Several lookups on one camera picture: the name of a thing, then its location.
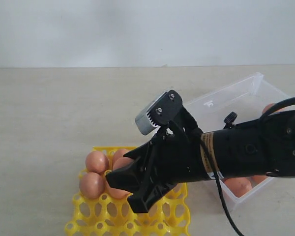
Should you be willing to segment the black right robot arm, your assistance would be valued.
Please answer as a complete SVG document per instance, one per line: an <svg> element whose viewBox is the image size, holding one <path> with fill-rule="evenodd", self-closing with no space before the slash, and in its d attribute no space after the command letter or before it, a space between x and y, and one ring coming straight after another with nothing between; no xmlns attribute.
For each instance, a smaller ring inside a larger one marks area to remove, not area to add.
<svg viewBox="0 0 295 236"><path fill-rule="evenodd" d="M295 110L283 111L213 132L196 123L169 123L130 152L135 213L146 213L179 183L216 177L295 177Z"/></svg>

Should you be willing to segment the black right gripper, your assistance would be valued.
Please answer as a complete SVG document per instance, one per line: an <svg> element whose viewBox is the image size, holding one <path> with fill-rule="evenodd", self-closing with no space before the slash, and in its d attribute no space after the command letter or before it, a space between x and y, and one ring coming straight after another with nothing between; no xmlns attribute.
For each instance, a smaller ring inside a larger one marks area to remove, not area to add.
<svg viewBox="0 0 295 236"><path fill-rule="evenodd" d="M133 193L127 198L134 213L148 213L176 184L209 180L201 155L203 131L157 132L147 143L125 154L134 161L106 174L112 188Z"/></svg>

